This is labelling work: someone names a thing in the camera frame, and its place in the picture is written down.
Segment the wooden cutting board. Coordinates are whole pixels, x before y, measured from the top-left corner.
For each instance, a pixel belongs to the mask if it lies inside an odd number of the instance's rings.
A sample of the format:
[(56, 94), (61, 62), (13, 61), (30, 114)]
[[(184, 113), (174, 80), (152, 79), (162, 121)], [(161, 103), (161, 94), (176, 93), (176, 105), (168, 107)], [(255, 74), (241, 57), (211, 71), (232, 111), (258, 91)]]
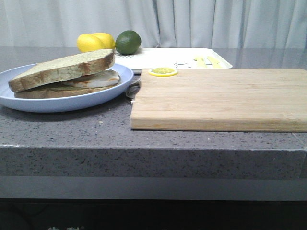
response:
[(179, 69), (141, 73), (132, 129), (306, 132), (304, 69)]

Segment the yellow plastic knife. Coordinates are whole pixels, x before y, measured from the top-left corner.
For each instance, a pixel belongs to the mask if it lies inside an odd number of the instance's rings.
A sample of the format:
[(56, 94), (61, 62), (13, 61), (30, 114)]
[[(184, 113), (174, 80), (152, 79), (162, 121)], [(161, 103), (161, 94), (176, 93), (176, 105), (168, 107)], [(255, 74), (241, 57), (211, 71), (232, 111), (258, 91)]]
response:
[(207, 59), (211, 62), (212, 67), (214, 69), (221, 69), (222, 66), (220, 65), (220, 61), (212, 56), (207, 56)]

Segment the white grey curtain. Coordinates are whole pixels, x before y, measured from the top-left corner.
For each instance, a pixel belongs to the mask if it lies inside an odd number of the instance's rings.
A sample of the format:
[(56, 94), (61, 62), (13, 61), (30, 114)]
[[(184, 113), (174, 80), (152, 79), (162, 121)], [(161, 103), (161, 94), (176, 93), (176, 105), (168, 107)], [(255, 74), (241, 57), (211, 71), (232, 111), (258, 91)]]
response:
[(136, 31), (143, 47), (306, 48), (304, 0), (3, 0), (1, 46), (74, 47)]

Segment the yellow lemon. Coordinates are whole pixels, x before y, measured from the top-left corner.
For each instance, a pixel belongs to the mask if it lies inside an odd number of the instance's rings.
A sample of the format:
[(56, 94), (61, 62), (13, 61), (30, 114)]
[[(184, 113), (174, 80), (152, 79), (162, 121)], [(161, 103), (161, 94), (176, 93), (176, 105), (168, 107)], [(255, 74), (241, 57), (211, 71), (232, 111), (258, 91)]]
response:
[(99, 38), (104, 44), (104, 48), (115, 49), (115, 40), (111, 34), (108, 33), (93, 33), (93, 36)]
[(96, 36), (91, 34), (81, 34), (76, 41), (77, 48), (81, 52), (105, 49), (104, 43)]

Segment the fried egg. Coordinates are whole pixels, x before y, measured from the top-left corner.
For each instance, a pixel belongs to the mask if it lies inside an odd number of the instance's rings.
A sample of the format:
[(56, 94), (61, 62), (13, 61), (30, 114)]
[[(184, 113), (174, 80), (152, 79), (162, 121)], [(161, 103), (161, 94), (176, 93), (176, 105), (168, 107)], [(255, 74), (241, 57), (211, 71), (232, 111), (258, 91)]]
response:
[(96, 74), (84, 75), (75, 79), (62, 81), (68, 86), (79, 88), (100, 88), (118, 84), (120, 75), (114, 70), (104, 70)]

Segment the yellow plastic fork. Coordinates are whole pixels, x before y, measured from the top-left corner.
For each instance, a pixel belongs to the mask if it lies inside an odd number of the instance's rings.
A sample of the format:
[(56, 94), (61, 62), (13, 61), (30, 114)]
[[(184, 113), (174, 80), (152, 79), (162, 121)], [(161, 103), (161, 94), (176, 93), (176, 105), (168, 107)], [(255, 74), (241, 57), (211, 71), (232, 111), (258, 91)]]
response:
[(206, 65), (206, 63), (204, 62), (204, 59), (203, 59), (202, 56), (195, 56), (195, 57), (194, 57), (194, 60), (196, 61), (196, 66), (197, 66), (197, 68), (201, 68), (201, 69), (207, 68), (207, 65)]

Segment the green lime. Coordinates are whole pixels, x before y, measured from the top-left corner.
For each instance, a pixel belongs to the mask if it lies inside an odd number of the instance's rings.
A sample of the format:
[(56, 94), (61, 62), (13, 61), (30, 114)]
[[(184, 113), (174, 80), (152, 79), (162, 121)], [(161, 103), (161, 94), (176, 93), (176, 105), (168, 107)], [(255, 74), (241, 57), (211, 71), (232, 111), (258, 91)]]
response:
[(142, 40), (133, 30), (122, 32), (116, 39), (115, 48), (122, 55), (132, 55), (141, 46)]

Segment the cream white tray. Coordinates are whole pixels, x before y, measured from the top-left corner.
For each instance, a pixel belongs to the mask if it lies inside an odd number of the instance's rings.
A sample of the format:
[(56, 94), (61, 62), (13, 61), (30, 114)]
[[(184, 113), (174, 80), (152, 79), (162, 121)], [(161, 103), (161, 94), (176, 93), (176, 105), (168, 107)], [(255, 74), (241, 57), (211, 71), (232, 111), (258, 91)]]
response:
[(213, 67), (207, 56), (218, 59), (222, 69), (233, 67), (223, 57), (208, 48), (139, 48), (132, 55), (122, 55), (115, 52), (115, 62), (132, 69), (135, 73), (141, 73), (142, 69), (156, 67), (195, 69), (197, 68), (195, 56), (202, 56), (209, 69), (213, 69)]

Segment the bread slice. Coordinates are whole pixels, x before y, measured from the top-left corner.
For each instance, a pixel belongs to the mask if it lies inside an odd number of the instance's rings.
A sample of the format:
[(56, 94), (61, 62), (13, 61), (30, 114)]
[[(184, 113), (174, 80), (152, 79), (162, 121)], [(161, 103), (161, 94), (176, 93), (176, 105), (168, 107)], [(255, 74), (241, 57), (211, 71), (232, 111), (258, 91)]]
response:
[(47, 84), (22, 92), (15, 92), (16, 98), (30, 98), (30, 99), (47, 99), (60, 98), (89, 94), (93, 92), (100, 92), (118, 85), (120, 81), (112, 78), (111, 81), (82, 81), (82, 82), (56, 82)]
[(45, 84), (96, 74), (114, 63), (113, 49), (99, 49), (37, 63), (9, 80), (8, 84), (12, 92), (21, 92)]

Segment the front yellow lemon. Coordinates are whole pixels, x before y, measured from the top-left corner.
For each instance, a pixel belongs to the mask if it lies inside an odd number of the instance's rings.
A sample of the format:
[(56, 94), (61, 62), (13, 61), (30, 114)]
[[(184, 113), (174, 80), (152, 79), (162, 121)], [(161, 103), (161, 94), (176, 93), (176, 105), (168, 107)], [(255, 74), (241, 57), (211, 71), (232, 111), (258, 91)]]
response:
[(104, 43), (96, 36), (91, 34), (81, 34), (76, 41), (77, 48), (81, 52), (105, 49)]

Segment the light blue round plate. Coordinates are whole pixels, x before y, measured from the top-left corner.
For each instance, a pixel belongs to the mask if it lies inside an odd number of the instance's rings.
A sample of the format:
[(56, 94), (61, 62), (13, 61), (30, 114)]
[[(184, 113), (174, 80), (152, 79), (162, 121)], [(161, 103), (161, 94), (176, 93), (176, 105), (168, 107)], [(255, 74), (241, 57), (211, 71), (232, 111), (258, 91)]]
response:
[(90, 94), (51, 98), (51, 99), (20, 99), (10, 90), (8, 81), (20, 73), (30, 69), (34, 64), (16, 67), (0, 73), (0, 104), (15, 110), (35, 113), (56, 113), (89, 108), (108, 102), (126, 91), (132, 81), (133, 71), (123, 65), (114, 64), (111, 69), (118, 72), (120, 84)]

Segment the lemon slice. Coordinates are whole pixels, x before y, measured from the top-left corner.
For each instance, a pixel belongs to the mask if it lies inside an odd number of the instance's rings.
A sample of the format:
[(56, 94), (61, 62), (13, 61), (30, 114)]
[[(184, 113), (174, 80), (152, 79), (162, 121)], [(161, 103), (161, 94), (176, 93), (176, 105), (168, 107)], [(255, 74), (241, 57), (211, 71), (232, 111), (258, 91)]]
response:
[(176, 75), (177, 70), (173, 68), (159, 67), (159, 68), (149, 69), (148, 73), (156, 77), (170, 77)]

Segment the rear yellow lemon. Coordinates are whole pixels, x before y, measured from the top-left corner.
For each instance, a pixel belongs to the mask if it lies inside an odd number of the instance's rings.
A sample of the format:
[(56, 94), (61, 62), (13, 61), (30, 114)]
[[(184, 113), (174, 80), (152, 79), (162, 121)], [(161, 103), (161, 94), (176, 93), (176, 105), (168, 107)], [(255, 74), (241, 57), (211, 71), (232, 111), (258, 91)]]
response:
[(104, 44), (104, 48), (115, 49), (115, 40), (111, 34), (108, 33), (93, 33), (93, 36), (99, 38)]

